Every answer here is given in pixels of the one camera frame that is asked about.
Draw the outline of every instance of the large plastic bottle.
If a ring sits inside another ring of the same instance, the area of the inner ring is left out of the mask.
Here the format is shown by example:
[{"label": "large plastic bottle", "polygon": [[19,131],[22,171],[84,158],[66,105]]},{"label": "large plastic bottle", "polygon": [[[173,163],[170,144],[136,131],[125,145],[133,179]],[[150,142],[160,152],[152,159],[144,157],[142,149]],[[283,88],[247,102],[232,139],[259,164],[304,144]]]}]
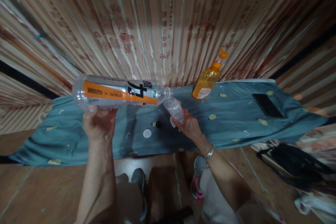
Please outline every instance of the large plastic bottle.
[{"label": "large plastic bottle", "polygon": [[220,68],[222,66],[221,61],[222,59],[226,59],[229,55],[229,53],[224,51],[223,48],[221,48],[220,51],[220,60],[214,61],[211,67],[205,69],[201,73],[192,94],[195,100],[205,100],[218,81],[221,72]]},{"label": "large plastic bottle", "polygon": [[90,105],[100,109],[125,106],[157,107],[171,98],[172,90],[155,80],[126,80],[80,75],[72,86],[75,104],[82,110]]},{"label": "large plastic bottle", "polygon": [[168,98],[163,102],[163,105],[174,119],[183,124],[182,106],[180,105],[179,101],[176,98],[171,96],[170,98]]}]

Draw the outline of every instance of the sneaker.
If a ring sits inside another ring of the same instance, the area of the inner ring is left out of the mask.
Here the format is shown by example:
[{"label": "sneaker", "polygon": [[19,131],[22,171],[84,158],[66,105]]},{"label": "sneaker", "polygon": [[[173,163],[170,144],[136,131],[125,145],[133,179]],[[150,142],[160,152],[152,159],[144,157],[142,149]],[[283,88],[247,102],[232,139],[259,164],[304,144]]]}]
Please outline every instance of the sneaker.
[{"label": "sneaker", "polygon": [[146,218],[148,207],[147,202],[144,196],[144,185],[145,185],[145,174],[144,171],[141,168],[135,169],[132,175],[131,183],[137,184],[140,189],[140,194],[142,197],[142,210],[140,215],[140,222],[143,221]]},{"label": "sneaker", "polygon": [[200,201],[200,199],[203,198],[203,194],[202,194],[201,191],[196,189],[195,183],[199,179],[201,179],[201,175],[202,175],[204,169],[207,168],[207,167],[208,167],[208,164],[202,156],[198,156],[195,159],[194,175],[193,175],[193,178],[192,178],[192,182],[190,184],[190,192],[191,192],[191,194],[194,198],[198,199],[198,201]]}]

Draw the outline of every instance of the human hand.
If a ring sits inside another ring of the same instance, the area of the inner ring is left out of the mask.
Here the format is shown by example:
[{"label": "human hand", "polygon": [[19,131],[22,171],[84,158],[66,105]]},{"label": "human hand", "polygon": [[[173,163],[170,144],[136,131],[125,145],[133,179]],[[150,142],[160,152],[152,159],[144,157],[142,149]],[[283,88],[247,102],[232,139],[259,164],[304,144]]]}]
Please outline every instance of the human hand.
[{"label": "human hand", "polygon": [[97,106],[90,106],[83,115],[83,129],[89,142],[111,141],[118,109],[98,111]]},{"label": "human hand", "polygon": [[202,133],[198,121],[193,117],[187,109],[182,108],[183,110],[183,124],[173,118],[173,122],[176,126],[183,132],[183,134],[190,138],[192,141],[197,141],[199,139],[205,138]]}]

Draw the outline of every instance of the bracelet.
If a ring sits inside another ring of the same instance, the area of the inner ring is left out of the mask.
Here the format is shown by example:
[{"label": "bracelet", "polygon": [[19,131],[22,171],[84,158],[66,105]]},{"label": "bracelet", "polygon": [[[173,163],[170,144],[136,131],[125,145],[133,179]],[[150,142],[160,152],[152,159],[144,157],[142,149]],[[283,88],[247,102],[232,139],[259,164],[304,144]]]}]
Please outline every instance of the bracelet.
[{"label": "bracelet", "polygon": [[204,157],[204,159],[207,160],[208,158],[210,158],[212,156],[212,154],[214,153],[214,150],[215,150],[214,146],[211,145],[211,148],[210,148],[208,154]]}]

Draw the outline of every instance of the smartphone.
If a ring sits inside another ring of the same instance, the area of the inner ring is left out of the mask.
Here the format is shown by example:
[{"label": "smartphone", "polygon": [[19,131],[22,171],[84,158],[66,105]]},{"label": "smartphone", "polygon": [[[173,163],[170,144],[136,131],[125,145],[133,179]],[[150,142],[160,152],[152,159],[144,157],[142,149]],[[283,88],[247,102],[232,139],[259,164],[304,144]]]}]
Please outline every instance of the smartphone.
[{"label": "smartphone", "polygon": [[284,118],[280,111],[266,94],[253,94],[255,101],[258,103],[265,116],[270,118]]}]

